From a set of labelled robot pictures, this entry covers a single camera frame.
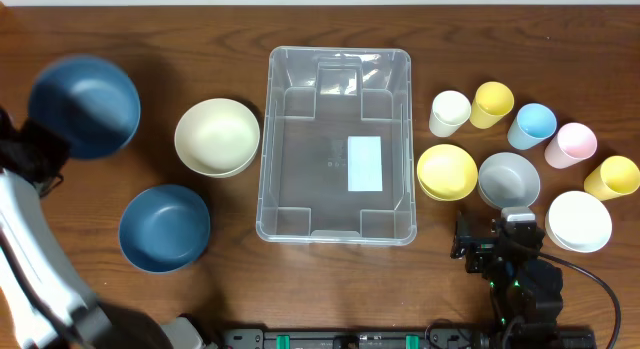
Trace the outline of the grey bowl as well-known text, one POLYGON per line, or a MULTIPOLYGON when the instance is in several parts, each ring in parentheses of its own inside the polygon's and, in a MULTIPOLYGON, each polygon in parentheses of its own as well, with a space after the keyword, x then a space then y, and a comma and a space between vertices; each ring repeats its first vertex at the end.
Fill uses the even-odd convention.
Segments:
POLYGON ((496 153, 480 166, 478 192, 493 208, 529 207, 537 200, 540 190, 538 171, 521 155, 496 153))

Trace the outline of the white bowl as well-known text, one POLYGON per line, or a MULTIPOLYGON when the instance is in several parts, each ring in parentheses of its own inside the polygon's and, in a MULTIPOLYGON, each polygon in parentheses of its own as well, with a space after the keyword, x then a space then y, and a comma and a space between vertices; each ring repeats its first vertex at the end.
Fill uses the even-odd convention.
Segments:
POLYGON ((546 234, 562 249, 592 253, 602 249, 612 235, 612 219, 602 202, 582 191, 556 197, 546 215, 546 234))

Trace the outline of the cream bowl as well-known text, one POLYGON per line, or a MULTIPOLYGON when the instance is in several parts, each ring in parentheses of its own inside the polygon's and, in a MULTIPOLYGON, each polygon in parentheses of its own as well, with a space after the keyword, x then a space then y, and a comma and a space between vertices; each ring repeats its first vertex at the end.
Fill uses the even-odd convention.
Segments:
POLYGON ((252 163, 260 139, 260 125, 247 106, 214 98, 184 113, 175 129, 174 147, 190 170, 212 178, 227 178, 252 163))

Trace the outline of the clear plastic storage bin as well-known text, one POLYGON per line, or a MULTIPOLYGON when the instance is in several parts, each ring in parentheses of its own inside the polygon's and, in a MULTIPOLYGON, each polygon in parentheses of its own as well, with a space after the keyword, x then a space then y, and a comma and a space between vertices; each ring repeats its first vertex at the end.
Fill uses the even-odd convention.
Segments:
POLYGON ((414 240, 406 51, 280 46, 271 52, 256 231, 268 242, 296 244, 414 240), (381 192, 348 190, 350 136, 381 138, 381 192))

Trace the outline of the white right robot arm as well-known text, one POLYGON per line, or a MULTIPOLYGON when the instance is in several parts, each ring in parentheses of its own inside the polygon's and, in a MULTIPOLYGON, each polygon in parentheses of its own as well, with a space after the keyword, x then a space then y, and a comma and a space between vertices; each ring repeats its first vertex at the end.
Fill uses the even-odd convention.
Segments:
POLYGON ((489 282, 496 328, 471 334, 472 348, 562 348, 557 317, 563 308, 562 271, 540 258, 545 234, 523 207, 506 208, 491 224, 491 236, 473 234, 471 222, 456 215, 451 250, 465 270, 489 282))

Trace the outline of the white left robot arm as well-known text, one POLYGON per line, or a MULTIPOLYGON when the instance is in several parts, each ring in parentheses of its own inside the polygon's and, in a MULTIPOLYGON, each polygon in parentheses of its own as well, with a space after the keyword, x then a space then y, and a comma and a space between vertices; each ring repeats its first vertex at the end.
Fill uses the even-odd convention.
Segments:
POLYGON ((1 289, 22 348, 169 348, 149 316, 101 301, 80 278, 41 200, 63 178, 69 146, 31 121, 1 114, 1 289))

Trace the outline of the yellow bowl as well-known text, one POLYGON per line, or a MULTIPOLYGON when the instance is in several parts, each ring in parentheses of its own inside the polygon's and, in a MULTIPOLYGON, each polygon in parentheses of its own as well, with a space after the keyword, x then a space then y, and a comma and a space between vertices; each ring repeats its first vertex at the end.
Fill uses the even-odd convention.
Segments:
POLYGON ((461 200, 478 182, 474 159, 464 149, 451 144, 438 144, 425 150, 416 170, 423 192, 437 201, 461 200))

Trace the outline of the pink cup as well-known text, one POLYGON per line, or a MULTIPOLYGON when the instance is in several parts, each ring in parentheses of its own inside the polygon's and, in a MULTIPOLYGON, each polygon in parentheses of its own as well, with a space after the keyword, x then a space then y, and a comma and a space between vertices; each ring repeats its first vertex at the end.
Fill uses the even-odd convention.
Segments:
POLYGON ((577 122, 567 123, 546 147, 544 157, 551 167, 564 169, 592 157, 597 146, 596 135, 589 127, 577 122))

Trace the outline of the light blue cup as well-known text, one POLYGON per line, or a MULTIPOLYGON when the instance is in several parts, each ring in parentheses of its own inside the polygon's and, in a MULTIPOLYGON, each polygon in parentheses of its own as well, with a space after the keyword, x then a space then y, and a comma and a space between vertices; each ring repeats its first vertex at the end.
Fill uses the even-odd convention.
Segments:
POLYGON ((552 136, 556 128, 556 116, 548 107, 530 103, 518 111, 507 140, 515 149, 527 150, 552 136))

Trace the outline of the yellow cup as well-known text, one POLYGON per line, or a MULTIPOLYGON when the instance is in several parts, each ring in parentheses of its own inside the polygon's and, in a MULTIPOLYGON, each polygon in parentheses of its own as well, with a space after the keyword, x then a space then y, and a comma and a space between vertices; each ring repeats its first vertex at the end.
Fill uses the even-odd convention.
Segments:
POLYGON ((514 95, 505 84, 486 82, 476 91, 470 122, 476 128, 488 129, 509 114, 514 103, 514 95))
POLYGON ((638 166, 624 156, 605 159, 584 180, 584 191, 600 201, 633 194, 639 188, 638 166))

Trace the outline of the cream cup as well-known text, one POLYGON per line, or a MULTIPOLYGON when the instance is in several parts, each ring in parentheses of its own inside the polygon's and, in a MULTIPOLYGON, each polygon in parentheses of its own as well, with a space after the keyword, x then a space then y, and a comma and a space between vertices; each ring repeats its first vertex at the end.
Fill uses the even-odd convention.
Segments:
POLYGON ((443 91, 432 102, 429 129, 437 137, 449 137, 469 120, 470 115, 471 103, 464 94, 443 91))

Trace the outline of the white label in bin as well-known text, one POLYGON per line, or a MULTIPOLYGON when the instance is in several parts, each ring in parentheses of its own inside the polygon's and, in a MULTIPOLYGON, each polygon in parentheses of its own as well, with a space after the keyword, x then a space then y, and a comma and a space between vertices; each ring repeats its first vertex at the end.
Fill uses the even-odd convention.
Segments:
POLYGON ((383 190, 382 151, 379 136, 348 138, 347 184, 350 192, 383 190))

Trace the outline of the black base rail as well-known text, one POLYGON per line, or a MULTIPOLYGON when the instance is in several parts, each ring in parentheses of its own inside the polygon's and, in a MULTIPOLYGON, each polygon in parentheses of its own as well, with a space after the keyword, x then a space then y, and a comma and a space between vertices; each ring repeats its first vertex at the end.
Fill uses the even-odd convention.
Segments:
POLYGON ((224 333, 222 349, 593 349, 592 333, 564 331, 547 337, 526 337, 511 332, 485 334, 467 328, 432 327, 418 331, 329 332, 263 331, 235 329, 224 333))

